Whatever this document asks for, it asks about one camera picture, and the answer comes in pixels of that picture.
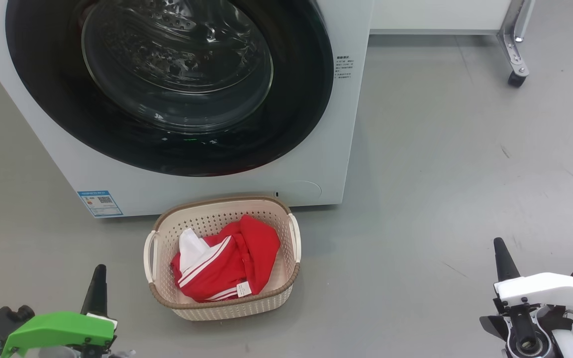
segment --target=caster wheel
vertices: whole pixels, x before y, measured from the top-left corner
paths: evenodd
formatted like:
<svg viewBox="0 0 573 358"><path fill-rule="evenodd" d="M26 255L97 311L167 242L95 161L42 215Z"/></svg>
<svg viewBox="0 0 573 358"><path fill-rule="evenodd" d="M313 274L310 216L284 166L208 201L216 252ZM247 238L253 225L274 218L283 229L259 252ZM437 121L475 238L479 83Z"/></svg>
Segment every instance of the caster wheel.
<svg viewBox="0 0 573 358"><path fill-rule="evenodd" d="M512 71L512 73L510 74L510 78L507 79L507 84L514 88L520 88L521 86L523 86L523 82L525 82L525 79L527 79L527 77L521 77L516 73L514 73L514 71Z"/></svg>

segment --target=qr code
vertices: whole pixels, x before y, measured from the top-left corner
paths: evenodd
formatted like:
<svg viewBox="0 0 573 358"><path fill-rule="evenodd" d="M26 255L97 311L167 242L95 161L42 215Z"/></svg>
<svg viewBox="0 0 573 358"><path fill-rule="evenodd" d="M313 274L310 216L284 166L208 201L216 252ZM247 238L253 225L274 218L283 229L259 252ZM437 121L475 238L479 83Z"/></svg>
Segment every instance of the qr code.
<svg viewBox="0 0 573 358"><path fill-rule="evenodd" d="M100 201L101 204L112 204L112 198L109 196L100 196L98 197L98 201Z"/></svg>

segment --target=basket handle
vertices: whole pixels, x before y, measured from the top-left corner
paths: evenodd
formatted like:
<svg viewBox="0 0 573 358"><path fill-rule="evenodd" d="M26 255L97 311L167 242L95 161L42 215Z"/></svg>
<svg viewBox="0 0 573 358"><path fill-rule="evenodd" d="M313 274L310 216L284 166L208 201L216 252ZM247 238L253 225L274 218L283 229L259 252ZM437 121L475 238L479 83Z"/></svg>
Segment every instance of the basket handle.
<svg viewBox="0 0 573 358"><path fill-rule="evenodd" d="M289 217L289 228L291 229L291 237L293 237L293 250L295 250L295 262L300 263L302 259L302 242L300 240L300 226L297 224L295 216L291 213Z"/></svg>
<svg viewBox="0 0 573 358"><path fill-rule="evenodd" d="M155 240L156 231L152 230L145 240L145 248L143 249L143 267L145 268L145 277L149 283L153 283L156 279L156 261L158 252L158 240ZM154 243L154 263L150 262L152 255L152 242Z"/></svg>

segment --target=washing machine label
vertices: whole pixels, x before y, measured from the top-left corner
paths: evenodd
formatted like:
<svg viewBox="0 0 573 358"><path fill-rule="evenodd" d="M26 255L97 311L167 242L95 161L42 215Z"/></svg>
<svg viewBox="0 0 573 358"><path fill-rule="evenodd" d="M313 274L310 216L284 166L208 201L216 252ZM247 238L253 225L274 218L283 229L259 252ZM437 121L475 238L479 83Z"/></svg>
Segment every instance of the washing machine label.
<svg viewBox="0 0 573 358"><path fill-rule="evenodd" d="M335 57L335 79L350 79L353 76L353 68L355 67L355 60L352 56L336 56Z"/></svg>
<svg viewBox="0 0 573 358"><path fill-rule="evenodd" d="M94 217L116 217L123 215L112 195L106 190L78 192Z"/></svg>

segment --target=white cabinet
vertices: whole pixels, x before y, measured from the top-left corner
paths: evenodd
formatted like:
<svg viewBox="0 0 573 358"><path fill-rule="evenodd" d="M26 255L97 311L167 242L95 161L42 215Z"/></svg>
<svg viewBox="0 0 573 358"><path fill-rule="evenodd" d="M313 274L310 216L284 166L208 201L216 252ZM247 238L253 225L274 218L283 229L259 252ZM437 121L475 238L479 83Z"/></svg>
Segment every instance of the white cabinet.
<svg viewBox="0 0 573 358"><path fill-rule="evenodd" d="M371 34L496 34L510 0L375 0Z"/></svg>

